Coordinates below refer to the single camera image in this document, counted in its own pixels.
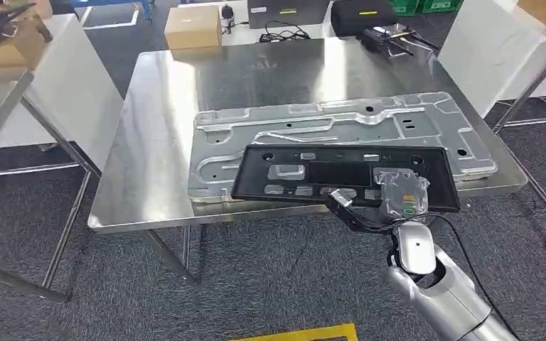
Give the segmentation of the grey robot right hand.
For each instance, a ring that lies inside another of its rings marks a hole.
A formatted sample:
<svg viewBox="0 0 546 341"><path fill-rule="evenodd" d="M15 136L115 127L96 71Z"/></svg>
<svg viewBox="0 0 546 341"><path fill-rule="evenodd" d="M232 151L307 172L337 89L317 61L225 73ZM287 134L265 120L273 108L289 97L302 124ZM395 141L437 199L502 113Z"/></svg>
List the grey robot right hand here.
<svg viewBox="0 0 546 341"><path fill-rule="evenodd" d="M380 212L392 220L411 218L429 211L430 182L408 168L375 168L380 186Z"/></svg>

